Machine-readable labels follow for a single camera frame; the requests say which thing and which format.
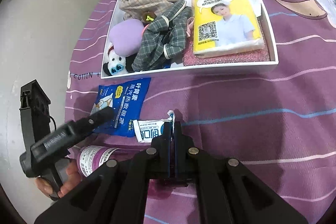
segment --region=pink bubble wrap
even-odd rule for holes
[[[193,45],[194,45],[193,37],[189,37],[182,58],[184,66],[269,61],[268,47],[266,43],[265,48],[260,50],[254,50],[250,52],[240,52],[237,54],[229,54],[210,58],[196,57],[194,55]]]

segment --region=plaid fabric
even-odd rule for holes
[[[160,16],[176,1],[177,0],[122,0],[119,8],[126,13],[124,20],[136,18],[143,22],[142,15],[144,13],[154,12],[156,16]]]
[[[160,69],[167,61],[164,55],[164,48],[168,59],[180,54],[186,43],[186,24],[191,16],[191,8],[185,6],[186,1],[178,0],[171,8],[162,15],[165,16],[173,26],[169,35],[168,43],[163,44],[162,31],[167,31],[169,26],[164,17],[157,17],[144,31],[140,50],[132,64],[134,71]]]

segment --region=brown button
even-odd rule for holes
[[[145,12],[142,15],[142,20],[145,23],[152,23],[154,19],[156,19],[156,14],[154,14],[153,12]]]

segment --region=white uniform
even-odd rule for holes
[[[246,15],[232,15],[228,21],[221,19],[216,22],[219,41],[216,47],[247,41],[246,34],[255,28]]]

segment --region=metal screw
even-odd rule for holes
[[[154,147],[147,148],[146,153],[148,155],[154,155],[156,153],[156,149]]]
[[[196,147],[191,147],[191,148],[188,149],[188,152],[189,152],[191,155],[196,155],[196,154],[198,154],[199,150],[198,150],[198,148],[196,148]]]
[[[236,159],[229,159],[228,163],[230,166],[236,167],[239,164],[239,161]]]
[[[106,162],[106,165],[107,165],[107,167],[110,167],[110,168],[115,167],[117,165],[117,161],[116,160],[108,160]]]

